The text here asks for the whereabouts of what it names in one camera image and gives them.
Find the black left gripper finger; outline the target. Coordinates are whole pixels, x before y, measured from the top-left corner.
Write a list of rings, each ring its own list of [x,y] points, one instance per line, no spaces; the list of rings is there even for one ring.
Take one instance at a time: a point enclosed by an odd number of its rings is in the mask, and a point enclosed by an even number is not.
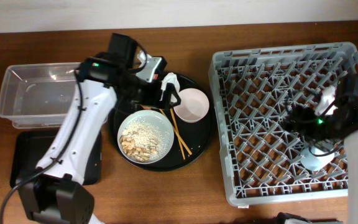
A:
[[[165,88],[161,89],[161,95],[158,100],[159,109],[167,109],[170,105],[170,92]]]
[[[178,106],[181,104],[181,98],[177,92],[177,89],[175,88],[175,85],[172,83],[168,84],[168,92],[170,95],[170,107],[174,108],[175,106]]]

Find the white napkin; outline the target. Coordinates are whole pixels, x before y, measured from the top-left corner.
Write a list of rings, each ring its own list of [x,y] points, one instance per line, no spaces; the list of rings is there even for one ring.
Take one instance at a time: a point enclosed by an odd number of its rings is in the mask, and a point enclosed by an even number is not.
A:
[[[175,85],[175,88],[177,89],[177,92],[180,91],[180,83],[178,81],[177,75],[173,72],[168,73],[162,80],[160,89],[167,89],[168,90],[168,84],[172,83]]]

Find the wooden chopstick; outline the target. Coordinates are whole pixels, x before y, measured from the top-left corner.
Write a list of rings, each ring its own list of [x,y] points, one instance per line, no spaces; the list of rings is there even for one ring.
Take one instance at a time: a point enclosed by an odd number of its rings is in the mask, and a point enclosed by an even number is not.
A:
[[[146,107],[141,105],[141,107],[144,110],[151,110],[150,107]],[[165,112],[162,109],[159,109],[160,113],[162,113],[166,118],[168,118],[168,116],[165,114]],[[173,110],[170,110],[171,112],[171,117],[173,119],[173,131],[176,134],[177,138],[178,138],[178,142],[179,142],[179,146],[180,146],[180,150],[181,150],[181,154],[182,154],[182,158],[183,160],[185,160],[185,153],[184,150],[186,150],[186,152],[188,153],[189,156],[193,155],[192,151],[190,150],[190,148],[187,146],[186,142],[183,140],[183,138],[180,136],[180,133],[178,132],[178,126],[175,120],[175,116],[173,114]]]
[[[174,132],[178,138],[178,143],[179,143],[179,147],[180,147],[180,150],[181,150],[181,155],[182,155],[182,158],[183,160],[185,160],[185,152],[184,152],[184,145],[182,143],[182,140],[181,140],[181,136],[178,132],[178,126],[177,126],[177,122],[176,122],[176,119],[175,119],[175,115],[174,115],[174,112],[173,112],[173,109],[171,108],[170,109],[170,114],[171,114],[171,117],[172,117],[172,121],[173,121],[173,127],[174,127]]]

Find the pink bowl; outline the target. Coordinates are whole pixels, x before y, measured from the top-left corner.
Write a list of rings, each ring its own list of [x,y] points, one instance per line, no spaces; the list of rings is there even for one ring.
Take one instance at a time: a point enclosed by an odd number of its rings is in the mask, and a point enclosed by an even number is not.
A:
[[[206,94],[196,88],[187,88],[179,92],[181,103],[173,108],[175,114],[184,122],[195,123],[203,119],[209,111]]]

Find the grey plate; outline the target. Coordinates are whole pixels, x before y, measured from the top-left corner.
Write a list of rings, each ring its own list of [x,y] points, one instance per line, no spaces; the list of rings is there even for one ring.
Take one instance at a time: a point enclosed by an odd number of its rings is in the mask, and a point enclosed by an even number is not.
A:
[[[135,120],[149,122],[149,123],[157,126],[160,129],[160,131],[162,132],[163,140],[164,140],[164,143],[166,144],[167,150],[166,150],[165,154],[163,154],[163,156],[161,158],[157,159],[156,161],[145,162],[145,163],[137,162],[124,154],[122,147],[119,144],[119,138],[121,137],[121,134],[122,134],[124,128],[131,121],[135,121]],[[169,122],[169,120],[161,113],[153,111],[153,110],[140,110],[140,111],[137,111],[137,112],[129,115],[121,123],[121,125],[118,129],[118,132],[117,132],[117,143],[118,143],[119,149],[123,153],[124,157],[126,159],[128,159],[129,161],[134,162],[136,164],[140,164],[140,165],[153,164],[153,163],[156,163],[156,162],[160,161],[161,159],[163,159],[168,154],[171,147],[173,146],[174,139],[175,139],[175,133],[173,131],[173,127],[172,127],[171,123]]]

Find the light blue cup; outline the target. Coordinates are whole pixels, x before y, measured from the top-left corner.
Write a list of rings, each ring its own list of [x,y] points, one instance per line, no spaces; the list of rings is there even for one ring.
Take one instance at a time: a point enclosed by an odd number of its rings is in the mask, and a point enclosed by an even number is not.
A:
[[[319,171],[334,159],[334,154],[327,156],[323,156],[323,154],[325,152],[317,147],[309,146],[300,152],[302,156],[300,162],[304,168],[310,171]]]

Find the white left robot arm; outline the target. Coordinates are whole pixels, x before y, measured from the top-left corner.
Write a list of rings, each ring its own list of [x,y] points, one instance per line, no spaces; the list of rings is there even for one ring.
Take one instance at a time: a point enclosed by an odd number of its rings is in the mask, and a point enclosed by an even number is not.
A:
[[[101,52],[73,70],[76,87],[63,124],[35,170],[18,176],[0,207],[0,223],[12,195],[37,223],[99,223],[94,197],[84,187],[86,166],[99,131],[121,101],[151,108],[179,105],[175,82],[164,73],[167,61],[145,51]]]

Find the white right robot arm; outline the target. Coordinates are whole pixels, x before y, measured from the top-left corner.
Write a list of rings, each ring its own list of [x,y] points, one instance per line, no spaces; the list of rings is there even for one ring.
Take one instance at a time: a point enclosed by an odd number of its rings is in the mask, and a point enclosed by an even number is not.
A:
[[[346,75],[319,96],[316,108],[285,107],[281,126],[309,144],[302,150],[305,168],[317,171],[333,158],[334,143],[343,142],[348,165],[349,223],[358,223],[358,74]]]

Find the grey dishwasher rack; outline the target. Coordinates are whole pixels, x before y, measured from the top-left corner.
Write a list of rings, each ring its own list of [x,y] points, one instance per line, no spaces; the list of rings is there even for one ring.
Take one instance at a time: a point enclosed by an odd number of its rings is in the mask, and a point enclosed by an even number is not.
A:
[[[348,196],[343,142],[319,171],[301,164],[307,142],[281,128],[285,104],[315,107],[316,94],[358,74],[353,43],[229,50],[212,56],[213,95],[227,202],[233,207]]]

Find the clear plastic waste bin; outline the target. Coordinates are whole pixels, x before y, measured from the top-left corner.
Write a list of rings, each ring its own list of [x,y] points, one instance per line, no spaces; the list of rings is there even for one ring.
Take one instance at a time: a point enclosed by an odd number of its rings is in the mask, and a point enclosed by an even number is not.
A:
[[[71,106],[78,62],[7,67],[0,91],[0,117],[17,129],[59,128]]]

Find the rice and peanut leftovers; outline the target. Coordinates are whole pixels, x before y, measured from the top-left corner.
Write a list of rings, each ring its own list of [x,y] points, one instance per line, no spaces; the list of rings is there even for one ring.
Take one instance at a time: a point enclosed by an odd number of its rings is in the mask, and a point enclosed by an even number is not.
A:
[[[119,144],[126,156],[143,163],[156,161],[167,150],[160,129],[146,121],[131,121],[124,128]]]

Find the round black tray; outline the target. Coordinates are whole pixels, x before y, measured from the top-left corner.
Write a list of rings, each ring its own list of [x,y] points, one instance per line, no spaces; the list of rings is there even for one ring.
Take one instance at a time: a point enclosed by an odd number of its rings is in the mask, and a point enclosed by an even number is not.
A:
[[[112,145],[121,157],[125,155],[119,149],[117,134],[121,123],[132,113],[139,111],[140,106],[123,102],[119,105],[119,111],[112,110],[108,116],[107,127]],[[168,154],[161,160],[151,164],[138,164],[130,159],[127,162],[141,169],[153,172],[168,172],[180,169],[194,162],[202,153],[209,148],[216,130],[216,117],[212,104],[209,104],[208,112],[204,118],[195,123],[187,123],[179,117],[175,117],[179,134],[189,147],[192,155],[182,156],[178,139],[174,139],[173,146]]]

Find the black rectangular tray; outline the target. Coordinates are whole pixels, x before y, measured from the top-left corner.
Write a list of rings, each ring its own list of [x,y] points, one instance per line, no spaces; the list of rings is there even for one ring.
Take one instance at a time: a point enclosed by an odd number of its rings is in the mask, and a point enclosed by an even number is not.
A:
[[[35,165],[47,152],[57,133],[57,129],[51,129],[24,131],[18,135],[9,181],[11,188],[15,186],[20,171],[35,169]],[[102,134],[99,133],[86,165],[83,185],[93,185],[99,182],[101,178],[101,149]]]

